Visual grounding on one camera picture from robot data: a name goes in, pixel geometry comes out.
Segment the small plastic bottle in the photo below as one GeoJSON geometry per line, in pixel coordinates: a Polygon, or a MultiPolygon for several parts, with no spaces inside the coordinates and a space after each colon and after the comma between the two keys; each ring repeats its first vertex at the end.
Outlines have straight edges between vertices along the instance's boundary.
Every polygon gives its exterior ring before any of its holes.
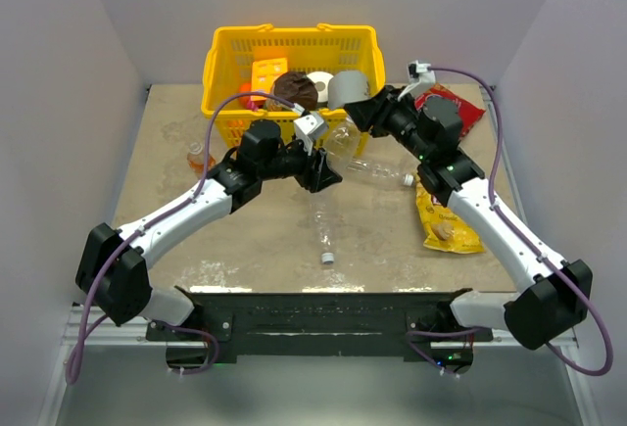
{"type": "Polygon", "coordinates": [[[326,191],[328,190],[311,194],[310,211],[320,249],[320,262],[333,264],[335,262],[337,210],[335,209],[335,197],[326,191]]]}
{"type": "MultiPolygon", "coordinates": [[[[192,168],[198,179],[203,175],[203,168],[205,165],[205,146],[200,142],[192,142],[189,144],[189,151],[187,152],[187,162],[189,167],[192,168]]],[[[216,160],[209,154],[209,168],[216,164],[216,160]]]]}
{"type": "MultiPolygon", "coordinates": [[[[355,155],[362,134],[350,118],[340,122],[324,141],[324,149],[328,154],[329,165],[340,175],[355,155]]],[[[335,228],[338,222],[337,202],[333,187],[310,195],[310,208],[313,226],[320,246],[320,262],[335,262],[335,228]]]]}
{"type": "Polygon", "coordinates": [[[402,165],[353,157],[347,167],[346,178],[372,184],[379,189],[412,187],[415,184],[413,174],[402,168],[402,165]]]}

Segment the yellow snack bag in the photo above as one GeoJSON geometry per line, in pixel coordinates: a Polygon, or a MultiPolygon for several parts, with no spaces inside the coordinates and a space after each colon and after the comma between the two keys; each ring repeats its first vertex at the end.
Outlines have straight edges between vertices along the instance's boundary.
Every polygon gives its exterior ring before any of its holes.
{"type": "Polygon", "coordinates": [[[449,208],[442,206],[435,196],[427,193],[420,182],[415,187],[415,204],[427,235],[424,240],[426,248],[462,255],[485,251],[479,235],[449,208]]]}

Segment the red snack bag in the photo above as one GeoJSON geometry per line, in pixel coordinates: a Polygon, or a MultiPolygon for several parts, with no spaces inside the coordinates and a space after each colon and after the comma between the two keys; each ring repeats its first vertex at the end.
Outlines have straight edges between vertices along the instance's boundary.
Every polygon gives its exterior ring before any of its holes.
{"type": "Polygon", "coordinates": [[[448,100],[455,101],[458,105],[459,116],[461,117],[461,121],[463,122],[463,127],[461,128],[461,136],[464,137],[468,131],[472,128],[472,126],[481,119],[485,110],[481,110],[477,108],[472,103],[467,102],[463,98],[460,98],[458,95],[453,93],[451,90],[447,90],[440,83],[436,83],[433,88],[425,91],[420,96],[415,99],[415,107],[419,109],[422,107],[426,99],[431,95],[441,96],[442,98],[446,98],[448,100]]]}

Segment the white enclosure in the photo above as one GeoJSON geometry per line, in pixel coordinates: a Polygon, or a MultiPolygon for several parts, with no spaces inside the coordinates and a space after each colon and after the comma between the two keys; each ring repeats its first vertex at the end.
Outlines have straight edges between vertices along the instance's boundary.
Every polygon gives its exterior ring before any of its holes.
{"type": "MultiPolygon", "coordinates": [[[[200,82],[221,25],[371,24],[388,80],[419,58],[497,85],[530,226],[595,273],[616,362],[589,380],[622,424],[627,0],[0,0],[0,406],[36,424],[87,232],[110,219],[151,83],[200,82]]],[[[581,357],[603,361],[597,329],[581,357]]]]}

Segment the white bottle cap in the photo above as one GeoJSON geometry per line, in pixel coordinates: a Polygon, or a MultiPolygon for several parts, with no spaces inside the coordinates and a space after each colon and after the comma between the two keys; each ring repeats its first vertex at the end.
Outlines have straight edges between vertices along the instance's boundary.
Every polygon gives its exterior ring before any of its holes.
{"type": "Polygon", "coordinates": [[[199,155],[203,151],[203,144],[200,142],[192,142],[189,144],[189,151],[194,155],[199,155]]]}
{"type": "Polygon", "coordinates": [[[413,186],[415,179],[412,174],[406,174],[403,176],[403,186],[413,186]]]}
{"type": "Polygon", "coordinates": [[[335,255],[332,253],[323,253],[320,256],[320,260],[322,261],[322,264],[333,264],[335,262],[335,255]]]}

